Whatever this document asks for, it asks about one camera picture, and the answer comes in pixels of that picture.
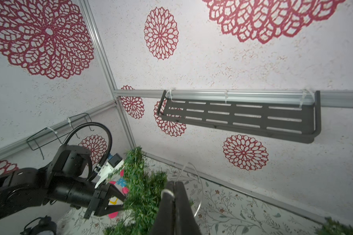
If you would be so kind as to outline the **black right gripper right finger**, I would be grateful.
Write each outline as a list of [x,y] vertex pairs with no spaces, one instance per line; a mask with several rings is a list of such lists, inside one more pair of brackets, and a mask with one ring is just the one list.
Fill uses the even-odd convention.
[[201,235],[198,224],[192,213],[188,196],[183,182],[175,182],[175,234],[176,235]]

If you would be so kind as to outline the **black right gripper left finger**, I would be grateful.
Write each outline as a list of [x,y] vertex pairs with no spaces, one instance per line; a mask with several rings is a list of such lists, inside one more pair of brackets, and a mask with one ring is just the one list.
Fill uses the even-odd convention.
[[161,191],[158,214],[150,231],[150,235],[173,235],[175,233],[175,194],[174,181],[169,181]]

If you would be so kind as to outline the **small green christmas tree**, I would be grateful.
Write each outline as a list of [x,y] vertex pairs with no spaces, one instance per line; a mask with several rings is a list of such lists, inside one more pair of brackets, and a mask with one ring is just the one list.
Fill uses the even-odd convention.
[[326,222],[321,228],[317,228],[316,235],[353,235],[353,226],[344,225],[339,221],[326,217]]
[[166,172],[148,172],[147,167],[140,147],[127,153],[124,161],[124,179],[129,189],[124,201],[126,218],[107,228],[106,235],[149,235],[158,214],[161,191],[169,180]]

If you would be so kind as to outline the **left small green christmas tree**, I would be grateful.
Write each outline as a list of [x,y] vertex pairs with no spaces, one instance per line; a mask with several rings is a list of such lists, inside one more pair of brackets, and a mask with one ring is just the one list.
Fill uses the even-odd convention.
[[129,189],[124,201],[126,218],[107,228],[106,235],[149,235],[158,214],[161,191],[169,180],[166,172],[148,172],[147,167],[140,147],[127,153],[124,161],[124,179]]

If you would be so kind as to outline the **grey wall shelf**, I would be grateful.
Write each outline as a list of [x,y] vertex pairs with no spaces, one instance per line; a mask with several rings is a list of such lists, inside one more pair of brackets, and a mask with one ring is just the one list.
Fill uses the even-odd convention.
[[173,124],[188,124],[303,144],[314,142],[322,130],[321,94],[313,103],[275,104],[176,99],[162,94],[156,116]]

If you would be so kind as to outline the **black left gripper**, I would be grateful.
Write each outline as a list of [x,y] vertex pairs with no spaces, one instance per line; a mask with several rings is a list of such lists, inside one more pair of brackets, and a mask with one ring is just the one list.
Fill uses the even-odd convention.
[[109,204],[113,197],[125,201],[126,196],[119,189],[110,183],[96,186],[90,179],[94,173],[90,154],[91,151],[82,146],[63,144],[59,147],[46,171],[46,199],[86,208],[84,219],[123,211],[123,205]]

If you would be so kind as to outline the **right small green christmas tree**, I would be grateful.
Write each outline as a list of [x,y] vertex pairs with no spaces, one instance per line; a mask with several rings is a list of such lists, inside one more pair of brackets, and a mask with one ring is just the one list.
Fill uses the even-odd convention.
[[326,217],[326,222],[321,228],[317,228],[316,235],[353,235],[353,226],[344,225],[339,221]]

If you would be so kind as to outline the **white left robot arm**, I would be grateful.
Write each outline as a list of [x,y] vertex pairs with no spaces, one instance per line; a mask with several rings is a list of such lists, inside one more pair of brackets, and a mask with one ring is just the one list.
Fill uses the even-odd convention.
[[[80,129],[97,126],[108,136],[108,146],[97,165],[90,158],[91,151],[69,141]],[[63,202],[73,208],[85,208],[84,218],[105,216],[124,210],[122,205],[110,204],[115,197],[125,201],[126,196],[113,184],[93,180],[104,169],[112,148],[110,130],[98,122],[88,122],[73,129],[60,145],[54,159],[46,166],[23,168],[0,176],[0,219],[30,207],[49,202]]]

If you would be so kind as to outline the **white pink plush toy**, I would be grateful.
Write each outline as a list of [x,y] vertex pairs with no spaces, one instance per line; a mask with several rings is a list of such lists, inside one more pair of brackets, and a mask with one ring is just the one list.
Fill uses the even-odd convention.
[[[115,175],[113,173],[108,175],[107,182],[115,186],[120,193],[122,193],[124,196],[126,196],[129,193],[129,189],[126,187],[127,183],[124,179],[124,174],[125,170],[122,169],[119,174],[119,178],[115,178]],[[113,196],[110,198],[109,205],[122,205],[123,201],[120,200],[118,197]]]

